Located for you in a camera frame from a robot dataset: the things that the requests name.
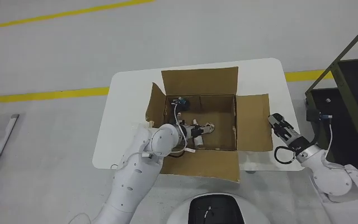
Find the cardboard box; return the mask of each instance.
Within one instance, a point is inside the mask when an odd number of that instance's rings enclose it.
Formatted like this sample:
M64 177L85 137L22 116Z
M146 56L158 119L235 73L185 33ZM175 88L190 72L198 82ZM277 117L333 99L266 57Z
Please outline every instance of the cardboard box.
M170 102L181 96L190 102L190 110L182 112L187 124L196 119L201 125L215 125L202 136L205 149L166 157L162 174L239 181L238 151L272 150L269 96L237 96L238 67L162 71L162 78L166 95L153 83L147 121L157 128L168 123L173 117Z

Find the table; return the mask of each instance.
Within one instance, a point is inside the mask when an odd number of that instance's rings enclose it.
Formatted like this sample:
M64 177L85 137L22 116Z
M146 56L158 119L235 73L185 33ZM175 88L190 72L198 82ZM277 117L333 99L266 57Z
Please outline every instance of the table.
M112 78L109 94L103 112L97 144L93 154L93 165L98 169L110 169L117 164L129 147L138 124L147 124L145 112L150 99L152 82L165 93L162 70L239 67L237 95L268 94L270 113L280 113L299 133L299 127L292 105L281 62L275 58L242 60L199 64L141 71L119 72ZM274 148L283 142L272 135ZM280 151L279 159L291 160L293 154ZM282 165L274 159L274 152L241 152L239 165L246 171L298 171L303 167L294 161Z

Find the yellow stripe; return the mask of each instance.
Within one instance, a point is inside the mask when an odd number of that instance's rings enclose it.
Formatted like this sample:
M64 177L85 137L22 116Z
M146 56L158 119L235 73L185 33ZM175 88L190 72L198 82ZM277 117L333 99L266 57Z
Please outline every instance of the yellow stripe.
M96 7L91 7L91 8L84 8L81 10L61 12L61 13L56 13L56 14L52 14L52 15L38 16L38 17L34 17L34 18L26 18L23 20L15 20L15 21L11 21L11 22L5 22L3 24L0 24L0 27L13 26L13 25L18 25L18 24L26 24L28 22L36 22L36 21L41 21L41 20L50 20L52 18L58 18L58 17L64 17L64 16L74 16L74 15L84 14L84 13L89 13L89 12L110 10L112 8L133 6L135 4L143 4L143 3L154 2L154 1L155 0L130 0L130 1L119 2L119 3L115 3L115 4L106 4L104 6L96 6Z
M100 88L84 88L81 90L65 90L55 92L37 92L33 94L18 94L0 96L0 102L19 102L30 100L54 100L72 97L86 97L86 96L105 96L108 94L109 87Z
M285 73L285 76L287 82L308 81L308 80L316 80L323 72L324 70L287 72ZM333 78L332 73L329 72L324 78Z
M305 72L288 72L285 74L287 82L310 81L316 80L323 70L305 71ZM325 78L333 78L332 73L328 73ZM73 97L86 96L105 96L109 92L109 87L100 88L83 88L81 90L64 90L54 92L38 92L33 94L18 94L0 96L0 102L19 102L30 100L54 100Z

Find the wire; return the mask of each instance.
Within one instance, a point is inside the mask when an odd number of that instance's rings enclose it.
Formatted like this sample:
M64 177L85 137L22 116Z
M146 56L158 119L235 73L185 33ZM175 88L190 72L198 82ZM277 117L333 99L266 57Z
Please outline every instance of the wire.
M176 104L175 107L174 107L174 118L175 118L175 122L176 122L177 126L179 127L179 130L180 130L180 132L181 132L181 134L182 134L182 138L184 138L185 146L184 146L183 149L181 149L181 150L179 150L179 151L172 151L171 153L180 153L180 152L183 152L183 151L185 150L186 146L188 145L188 142L187 142L187 140L186 140L186 136L184 135L184 132L183 132L183 130L181 129L181 127L180 127L180 125L179 125L179 122L178 122L178 119L177 119L177 113L176 113L177 105L178 105L178 104Z
M173 158L179 158L182 157L184 155L185 151L183 151L180 155L178 156L174 156L174 155L168 155L169 157L173 157Z
M84 213L84 212L81 212L81 213L75 215L75 216L68 222L68 224L71 224L71 222L73 222L73 220L75 220L77 217L82 216L82 215L84 215L84 216L87 217L87 219L89 220L89 224L92 224L92 221L91 221L90 217L89 217L86 213Z
M326 158L327 158L327 155L329 153L329 150L331 149L332 141L333 141L333 132L332 132L331 120L329 120L329 131L331 132L331 139L329 140L329 145L328 145L328 149L327 149L327 153L326 153Z
M279 158L277 158L277 152L279 149L284 149L284 150L289 150L289 151L292 151L293 152L293 157L290 161L287 161L287 162L282 162L281 160L279 160ZM275 149L275 152L274 152L274 157L275 157L275 160L281 164L284 164L284 165L288 165L288 164L291 164L295 159L296 159L296 153L289 147L285 147L285 146L278 146L276 147Z
M121 170L121 169L123 169L123 168L125 168L127 165L128 165L128 160L129 160L129 158L131 158L131 156L134 156L134 155L136 155L136 154L150 154L150 155L154 155L155 153L154 152L134 152L134 153L132 153L131 155L129 155L128 156L128 158L125 160L125 161L123 161L123 166L122 167L120 167L119 168L119 165L117 165L117 164L112 164L111 165L111 169L112 169L112 167L114 166L114 165L116 165L117 166L117 171L118 170Z
M341 165L342 167L336 167L336 166L329 165L329 164L331 164L331 162L327 161L327 155L329 153L329 150L331 149L332 142L333 142L332 119L329 120L329 131L331 132L331 139L329 140L328 148L327 148L327 151L325 152L325 155L321 157L321 162L322 162L323 166L325 166L326 168L332 169L332 170L357 171L354 169L347 169L343 165Z

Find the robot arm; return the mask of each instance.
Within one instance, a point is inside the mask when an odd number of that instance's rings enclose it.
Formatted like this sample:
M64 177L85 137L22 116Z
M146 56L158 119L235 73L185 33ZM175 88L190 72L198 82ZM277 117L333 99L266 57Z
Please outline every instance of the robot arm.
M195 137L198 129L200 134L213 131L208 129L208 125L164 124L160 128L138 127L131 146L116 170L112 192L94 223L130 223L137 206L154 185L162 169L163 158L184 138Z
M274 133L287 145L276 148L276 160L282 164L289 164L296 159L302 166L311 169L311 182L332 223L357 223L358 170L352 165L342 166L328 162L326 150L315 145L316 139L308 142L295 132L280 114L270 115L268 121ZM280 148L292 151L293 159L288 162L279 161L277 151Z

